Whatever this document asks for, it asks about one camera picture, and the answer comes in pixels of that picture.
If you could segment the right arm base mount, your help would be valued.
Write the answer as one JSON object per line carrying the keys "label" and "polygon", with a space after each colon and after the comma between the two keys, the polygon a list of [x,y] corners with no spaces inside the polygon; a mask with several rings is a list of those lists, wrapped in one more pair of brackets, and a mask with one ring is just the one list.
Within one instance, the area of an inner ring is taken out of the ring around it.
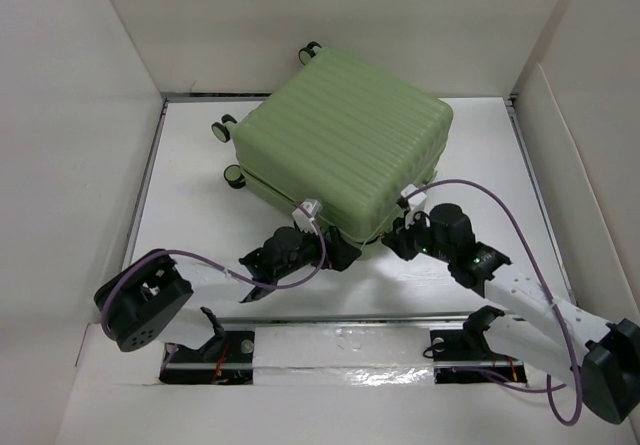
{"label": "right arm base mount", "polygon": [[474,344],[462,329],[431,330],[423,357],[433,362],[438,385],[528,382],[520,360],[495,354],[486,345]]}

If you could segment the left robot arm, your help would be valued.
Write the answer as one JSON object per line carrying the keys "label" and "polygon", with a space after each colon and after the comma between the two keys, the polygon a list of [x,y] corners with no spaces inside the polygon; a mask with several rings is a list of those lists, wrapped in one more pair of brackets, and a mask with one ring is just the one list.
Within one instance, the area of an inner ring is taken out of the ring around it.
{"label": "left robot arm", "polygon": [[105,334],[123,352],[154,340],[185,306],[215,301],[251,303],[277,288],[293,288],[324,269],[342,272],[361,256],[337,227],[324,234],[280,227],[264,244],[239,259],[242,278],[192,252],[154,249],[94,294]]}

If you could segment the green hard-shell suitcase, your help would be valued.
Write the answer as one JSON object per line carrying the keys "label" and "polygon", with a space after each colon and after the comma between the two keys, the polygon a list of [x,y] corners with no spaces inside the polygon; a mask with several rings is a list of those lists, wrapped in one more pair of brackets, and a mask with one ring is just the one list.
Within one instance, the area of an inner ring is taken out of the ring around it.
{"label": "green hard-shell suitcase", "polygon": [[340,49],[311,41],[298,57],[301,69],[244,118],[212,124],[235,149],[225,179],[285,213],[315,199],[320,224],[364,248],[400,216],[402,190],[435,177],[454,111]]}

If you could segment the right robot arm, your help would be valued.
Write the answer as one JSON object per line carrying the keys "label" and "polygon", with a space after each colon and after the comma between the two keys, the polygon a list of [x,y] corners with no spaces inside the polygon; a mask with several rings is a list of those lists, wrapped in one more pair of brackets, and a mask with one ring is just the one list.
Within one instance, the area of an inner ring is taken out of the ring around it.
{"label": "right robot arm", "polygon": [[402,199],[404,214],[382,242],[404,260],[441,260],[453,279],[488,300],[464,324],[462,346],[474,358],[490,352],[532,365],[574,391],[595,415],[622,423],[639,405],[639,327],[612,322],[545,294],[510,258],[476,240],[469,217],[445,203],[426,213]]}

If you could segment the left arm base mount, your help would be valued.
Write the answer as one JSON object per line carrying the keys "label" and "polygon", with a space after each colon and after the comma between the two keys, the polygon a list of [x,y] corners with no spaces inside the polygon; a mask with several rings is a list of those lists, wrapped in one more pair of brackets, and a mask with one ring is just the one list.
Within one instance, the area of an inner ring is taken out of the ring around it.
{"label": "left arm base mount", "polygon": [[168,344],[159,381],[166,385],[251,385],[255,332],[226,331],[210,309],[201,307],[200,311],[211,324],[211,337],[196,349]]}

